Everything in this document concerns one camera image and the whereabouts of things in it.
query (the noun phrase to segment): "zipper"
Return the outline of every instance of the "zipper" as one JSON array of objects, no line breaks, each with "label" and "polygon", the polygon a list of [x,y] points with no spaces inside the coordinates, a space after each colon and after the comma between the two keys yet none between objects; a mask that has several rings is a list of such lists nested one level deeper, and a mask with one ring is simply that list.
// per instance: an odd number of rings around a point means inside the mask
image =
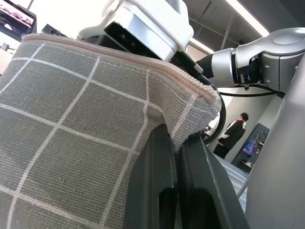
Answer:
[{"label": "zipper", "polygon": [[49,35],[44,33],[29,34],[22,38],[22,42],[28,42],[33,40],[56,42],[61,45],[68,45],[70,46],[70,48],[81,48],[88,51],[93,51],[100,54],[116,57],[131,64],[139,64],[144,65],[145,67],[150,67],[157,72],[169,76],[170,79],[178,83],[184,89],[187,89],[188,92],[196,94],[198,97],[203,98],[210,105],[213,105],[219,109],[221,107],[220,97],[217,94],[217,91],[215,91],[209,85],[204,85],[202,82],[196,80],[188,73],[169,62],[157,60],[150,57],[139,56],[129,52],[110,49],[95,44],[74,40],[72,38]]}]

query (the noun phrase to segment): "monitor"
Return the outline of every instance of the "monitor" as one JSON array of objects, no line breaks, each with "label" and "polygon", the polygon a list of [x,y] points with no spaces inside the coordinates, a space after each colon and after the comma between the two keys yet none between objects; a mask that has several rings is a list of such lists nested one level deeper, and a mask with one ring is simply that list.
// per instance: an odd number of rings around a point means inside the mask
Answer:
[{"label": "monitor", "polygon": [[0,31],[21,41],[33,31],[36,17],[9,0],[0,0]]}]

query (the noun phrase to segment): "white grid pattern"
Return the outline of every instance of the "white grid pattern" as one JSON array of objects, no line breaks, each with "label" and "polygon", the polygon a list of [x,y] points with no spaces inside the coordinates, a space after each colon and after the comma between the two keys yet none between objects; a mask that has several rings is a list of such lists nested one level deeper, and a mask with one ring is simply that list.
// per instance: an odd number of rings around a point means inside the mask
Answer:
[{"label": "white grid pattern", "polygon": [[[79,77],[79,78],[81,78],[81,79],[84,79],[84,80],[87,80],[87,79],[88,79],[86,76],[83,76],[83,75],[81,75],[81,74],[79,74],[79,73],[76,73],[76,72],[74,72],[74,71],[71,71],[71,70],[69,70],[69,69],[67,69],[67,68],[61,67],[61,66],[59,66],[59,65],[57,65],[57,64],[54,64],[54,63],[49,63],[49,62],[46,62],[46,61],[42,61],[42,60],[37,60],[37,59],[27,58],[27,57],[17,57],[17,58],[13,58],[11,61],[19,61],[19,60],[23,60],[23,61],[33,61],[33,62],[42,63],[42,64],[48,65],[48,66],[50,66],[50,67],[53,67],[53,68],[62,70],[62,71],[64,71],[64,72],[67,72],[67,73],[69,73],[69,74],[71,74],[71,75],[77,76],[77,77]],[[106,90],[108,90],[108,91],[113,92],[113,93],[116,93],[116,94],[122,95],[122,96],[124,96],[124,97],[133,99],[133,100],[138,101],[138,102],[140,102],[140,103],[146,104],[146,100],[144,100],[144,99],[140,99],[140,98],[138,98],[138,97],[135,97],[135,96],[129,95],[129,94],[127,94],[127,93],[121,92],[121,91],[119,91],[119,90],[117,90],[117,89],[115,89],[115,88],[113,88],[113,87],[110,87],[110,86],[108,86],[108,85],[105,85],[105,84],[102,84],[102,83],[100,83],[100,82],[97,82],[96,80],[90,79],[90,83],[95,84],[95,85],[97,85],[97,86],[100,86],[100,87],[102,87],[102,88],[104,88],[104,89],[106,89]],[[162,108],[161,108],[160,106],[158,106],[158,105],[156,105],[156,104],[154,104],[154,103],[151,103],[151,102],[148,103],[148,106],[150,106],[151,108],[154,108],[154,109],[158,110],[159,112],[161,112],[161,113],[163,114],[163,110],[162,110]]]},{"label": "white grid pattern", "polygon": [[[38,51],[43,47],[40,46],[38,48],[38,50],[34,53],[34,55],[36,55],[38,53]],[[68,108],[66,109],[66,111],[63,113],[63,115],[61,116],[61,118],[59,119],[58,123],[53,127],[53,129],[51,130],[51,132],[49,133],[49,135],[47,136],[47,138],[44,140],[44,142],[42,143],[42,145],[39,147],[39,149],[37,150],[37,152],[35,153],[33,159],[30,161],[30,163],[28,164],[27,168],[25,169],[25,172],[22,175],[22,178],[17,186],[16,192],[20,193],[22,186],[31,170],[31,168],[34,166],[35,162],[38,160],[40,154],[42,153],[42,151],[44,150],[44,148],[47,146],[47,144],[49,143],[49,141],[52,139],[52,137],[54,136],[54,134],[56,133],[56,131],[58,130],[58,128],[60,127],[60,125],[62,124],[62,122],[65,120],[65,118],[67,117],[67,115],[69,114],[69,112],[72,110],[72,108],[75,106],[75,104],[77,103],[77,101],[79,100],[79,98],[82,96],[82,94],[85,92],[86,88],[88,87],[91,78],[93,77],[93,74],[97,68],[97,65],[100,62],[100,57],[98,57],[95,61],[95,64],[93,66],[93,69],[91,70],[91,73],[89,75],[89,77],[87,78],[85,84],[83,85],[82,89],[80,90],[80,92],[77,94],[77,96],[74,98],[74,100],[70,103],[70,105],[68,106]],[[11,224],[11,220],[12,220],[12,216],[13,216],[13,212],[15,209],[15,204],[17,201],[17,196],[13,197],[13,200],[10,204],[10,210],[9,210],[9,215],[8,215],[8,221],[7,221],[7,229],[10,229],[10,224]]]},{"label": "white grid pattern", "polygon": [[[161,109],[161,107],[159,107],[158,105],[156,104],[153,104],[151,102],[149,102],[149,86],[148,86],[148,79],[149,79],[149,71],[147,71],[147,75],[146,75],[146,100],[143,100],[143,99],[140,99],[140,98],[137,98],[137,97],[134,97],[134,96],[131,96],[129,94],[126,94],[126,93],[123,93],[121,91],[118,91],[112,87],[109,87],[107,85],[104,85],[100,82],[97,82],[95,80],[92,80],[92,75],[97,67],[97,63],[99,60],[96,61],[96,64],[94,65],[94,68],[91,72],[91,75],[89,77],[85,77],[81,74],[78,74],[76,72],[73,72],[69,69],[66,69],[64,67],[61,67],[59,65],[56,65],[56,64],[52,64],[52,63],[49,63],[49,62],[45,62],[45,61],[41,61],[41,60],[37,60],[37,59],[34,59],[34,56],[38,53],[38,51],[44,46],[44,44],[42,44],[38,49],[37,51],[30,57],[30,58],[25,58],[25,57],[20,57],[20,58],[14,58],[12,59],[11,61],[17,61],[17,60],[27,60],[27,62],[24,64],[24,66],[16,73],[16,75],[12,78],[12,80],[0,91],[0,94],[6,90],[6,88],[8,88],[9,84],[11,84],[17,77],[18,75],[21,73],[21,71],[31,62],[31,61],[34,61],[34,62],[39,62],[39,63],[42,63],[42,64],[45,64],[45,65],[48,65],[48,66],[51,66],[51,67],[54,67],[54,68],[57,68],[57,69],[60,69],[62,71],[65,71],[65,72],[68,72],[74,76],[77,76],[79,78],[82,78],[84,80],[86,80],[86,83],[85,85],[83,86],[82,90],[80,91],[80,93],[78,94],[78,96],[76,96],[76,98],[74,99],[74,101],[70,104],[70,106],[67,108],[66,112],[64,113],[64,115],[61,117],[61,119],[59,120],[58,123],[55,123],[55,122],[52,122],[50,120],[47,120],[47,119],[44,119],[44,118],[41,118],[39,116],[36,116],[36,115],[33,115],[33,114],[30,114],[28,112],[25,112],[21,109],[18,109],[16,107],[12,107],[12,106],[9,106],[9,105],[5,105],[5,104],[0,104],[0,107],[3,108],[3,109],[6,109],[6,110],[10,110],[12,112],[15,112],[15,113],[18,113],[18,114],[21,114],[21,115],[24,115],[24,116],[27,116],[27,117],[30,117],[38,122],[41,122],[41,123],[44,123],[44,124],[47,124],[47,125],[51,125],[53,126],[53,130],[50,132],[49,136],[47,137],[47,139],[45,139],[44,143],[41,145],[41,147],[39,148],[38,152],[36,152],[34,158],[32,159],[32,161],[30,162],[30,164],[28,165],[28,168],[26,169],[25,173],[23,174],[22,176],[22,179],[17,187],[17,190],[16,191],[13,191],[13,190],[10,190],[9,188],[6,188],[2,185],[0,185],[0,191],[2,192],[5,192],[9,195],[12,195],[13,196],[13,201],[11,203],[11,206],[10,206],[10,212],[9,212],[9,217],[8,217],[8,223],[7,223],[7,229],[10,228],[10,223],[11,223],[11,218],[12,218],[12,214],[13,214],[13,210],[14,210],[14,206],[15,206],[15,203],[16,203],[16,200],[19,198],[19,199],[22,199],[24,201],[27,201],[27,202],[30,202],[32,205],[34,206],[37,206],[37,207],[40,207],[44,210],[48,210],[54,214],[57,214],[57,215],[60,215],[62,217],[65,217],[67,219],[71,219],[71,220],[74,220],[76,222],[79,222],[81,224],[84,224],[86,226],[89,226],[91,228],[103,228],[103,229],[109,229],[108,227],[106,227],[104,224],[107,220],[107,217],[109,215],[109,212],[110,212],[110,209],[112,207],[112,204],[113,204],[113,201],[114,201],[114,198],[117,194],[117,191],[118,191],[118,188],[122,182],[122,178],[126,172],[126,169],[130,163],[130,160],[131,160],[131,157],[132,155],[135,153],[138,155],[137,152],[135,152],[135,149],[140,141],[140,138],[143,134],[143,132],[145,131],[146,127],[147,127],[147,122],[148,122],[148,118],[147,118],[147,107],[150,106],[151,108],[154,108],[156,110],[158,110],[159,112],[161,112],[163,114],[163,110]],[[92,84],[95,84],[97,86],[100,86],[100,87],[103,87],[105,88],[106,90],[109,90],[111,92],[114,92],[116,94],[120,94],[122,96],[125,96],[127,98],[130,98],[130,99],[133,99],[135,101],[138,101],[138,102],[141,102],[141,103],[144,103],[144,108],[143,108],[143,113],[144,113],[144,123],[132,145],[131,148],[126,148],[126,147],[123,147],[123,146],[120,146],[118,144],[115,144],[115,143],[112,143],[112,142],[109,142],[109,141],[106,141],[104,139],[100,139],[100,138],[97,138],[97,137],[93,137],[93,136],[90,136],[90,135],[87,135],[87,134],[84,134],[84,133],[81,133],[81,132],[78,132],[76,130],[73,130],[69,127],[66,127],[64,125],[62,125],[62,122],[64,120],[64,118],[67,116],[67,114],[71,111],[71,109],[73,108],[73,106],[76,104],[77,100],[79,99],[79,97],[83,94],[84,90],[86,89],[86,87],[88,86],[89,83],[92,83]],[[196,100],[196,96],[191,96],[190,100],[188,101],[184,111],[187,109],[187,111],[185,112],[189,112],[191,108],[193,108],[193,104]],[[180,120],[180,122],[178,121],[174,127],[175,131],[177,131],[179,129],[179,127],[181,126],[182,122],[184,121],[185,118],[183,118],[183,120]],[[128,156],[126,158],[126,161],[125,161],[125,164],[120,172],[120,175],[116,181],[116,184],[115,184],[115,187],[112,191],[112,194],[111,194],[111,197],[107,203],[107,206],[106,206],[106,209],[103,213],[103,216],[102,216],[102,219],[100,221],[99,224],[97,223],[94,223],[94,222],[91,222],[87,219],[83,219],[83,218],[80,218],[78,216],[75,216],[75,215],[72,215],[56,206],[52,206],[48,203],[44,203],[42,201],[39,201],[37,199],[34,199],[34,198],[31,198],[29,196],[26,196],[22,193],[20,193],[20,190],[22,188],[22,185],[31,169],[31,167],[33,166],[33,164],[35,163],[35,161],[38,159],[40,153],[43,151],[43,149],[45,148],[45,146],[47,145],[47,143],[49,142],[49,140],[52,138],[52,136],[54,135],[54,133],[56,132],[57,129],[62,129],[64,131],[67,131],[69,133],[72,133],[72,134],[75,134],[75,135],[78,135],[78,136],[81,136],[83,138],[86,138],[88,140],[91,140],[91,141],[94,141],[94,142],[97,142],[97,143],[101,143],[101,144],[104,144],[104,145],[109,145],[109,146],[113,146],[115,148],[119,148],[119,149],[122,149],[122,150],[125,150],[128,152]]]},{"label": "white grid pattern", "polygon": [[142,125],[141,129],[139,130],[139,132],[138,132],[138,134],[137,134],[137,136],[135,138],[135,141],[133,142],[133,145],[132,145],[132,147],[131,147],[131,149],[130,149],[130,151],[128,153],[126,161],[125,161],[125,163],[124,163],[124,165],[123,165],[123,167],[121,169],[120,175],[119,175],[117,181],[115,182],[114,188],[112,190],[112,193],[110,195],[109,201],[107,203],[106,209],[105,209],[105,211],[103,213],[103,216],[102,216],[102,219],[101,219],[101,222],[100,222],[100,225],[101,225],[100,228],[101,229],[104,228],[104,225],[106,223],[107,217],[108,217],[109,212],[110,212],[110,209],[111,209],[112,204],[114,202],[114,198],[115,198],[115,196],[116,196],[116,194],[117,194],[117,192],[119,190],[119,187],[121,185],[121,182],[123,180],[123,177],[125,175],[127,167],[128,167],[128,165],[130,163],[130,160],[132,158],[132,153],[133,153],[133,151],[135,151],[135,149],[136,149],[136,147],[137,147],[137,145],[138,145],[138,143],[139,143],[139,141],[140,141],[140,139],[141,139],[141,137],[142,137],[146,127],[147,127],[147,123],[148,123],[147,107],[148,107],[148,104],[149,104],[149,83],[148,82],[149,82],[149,70],[147,70],[147,72],[146,72],[146,103],[145,103],[145,106],[143,108],[144,122],[143,122],[143,125]]}]

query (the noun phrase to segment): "black jacket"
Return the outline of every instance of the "black jacket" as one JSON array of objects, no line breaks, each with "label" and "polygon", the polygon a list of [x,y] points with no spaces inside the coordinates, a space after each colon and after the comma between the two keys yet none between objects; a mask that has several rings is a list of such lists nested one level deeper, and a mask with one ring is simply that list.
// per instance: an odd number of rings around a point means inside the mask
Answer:
[{"label": "black jacket", "polygon": [[218,142],[231,150],[236,144],[236,142],[238,142],[238,140],[241,139],[241,137],[244,135],[246,129],[243,120],[235,121],[230,128],[229,126],[225,130],[225,132],[220,136]]}]

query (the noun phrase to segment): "ceiling light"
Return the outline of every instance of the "ceiling light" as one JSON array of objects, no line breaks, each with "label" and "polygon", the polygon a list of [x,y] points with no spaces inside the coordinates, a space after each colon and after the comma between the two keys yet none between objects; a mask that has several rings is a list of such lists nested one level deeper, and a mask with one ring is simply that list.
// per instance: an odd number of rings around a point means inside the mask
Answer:
[{"label": "ceiling light", "polygon": [[201,44],[199,41],[195,40],[194,38],[190,39],[190,45],[194,46],[197,49],[201,49],[207,53],[214,53],[214,51],[212,49],[210,49],[209,47],[206,47],[204,44]]},{"label": "ceiling light", "polygon": [[226,1],[263,37],[269,35],[269,32],[237,0]]}]

